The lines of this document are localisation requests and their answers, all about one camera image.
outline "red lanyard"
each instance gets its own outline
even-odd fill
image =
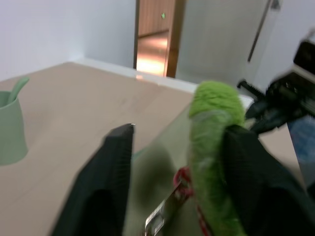
[[[191,186],[191,178],[188,167],[183,167],[178,170],[173,178],[174,186],[178,186],[179,183],[182,183],[184,188],[179,189],[179,194],[182,195],[183,198],[188,199],[193,196],[193,189]],[[200,207],[196,204],[197,215],[199,220],[200,228],[204,234],[204,236],[211,236],[210,227],[207,224]]]

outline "green plush toy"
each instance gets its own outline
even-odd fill
[[[244,125],[245,112],[232,87],[203,82],[196,90],[189,118],[189,169],[197,204],[215,236],[245,236],[232,204],[220,163],[224,130]]]

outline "metal buckle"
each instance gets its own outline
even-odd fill
[[[187,198],[178,191],[185,186],[180,182],[168,198],[164,199],[147,218],[144,236],[161,236],[163,227],[170,221]]]

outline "beige table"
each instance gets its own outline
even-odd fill
[[[138,151],[192,99],[190,93],[142,77],[131,79],[75,63],[30,78],[19,95],[29,153],[18,163],[0,167],[1,236],[48,235],[75,175],[110,129],[136,123]],[[15,81],[1,82],[0,90],[10,90]],[[280,135],[290,156],[284,162],[298,170],[287,129]],[[268,145],[279,152],[273,141]]]

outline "doorway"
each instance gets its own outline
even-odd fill
[[[175,77],[185,4],[186,0],[137,0],[135,69]]]

